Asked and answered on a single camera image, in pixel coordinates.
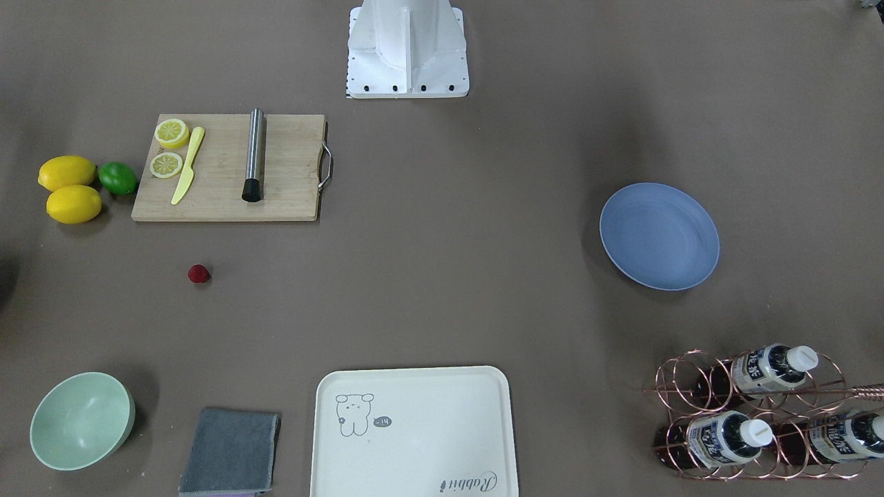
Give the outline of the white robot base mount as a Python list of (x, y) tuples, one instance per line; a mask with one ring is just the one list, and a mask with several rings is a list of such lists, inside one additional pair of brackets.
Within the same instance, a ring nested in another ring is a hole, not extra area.
[(463, 13), (448, 1), (364, 1), (350, 10), (345, 95), (438, 99), (470, 92)]

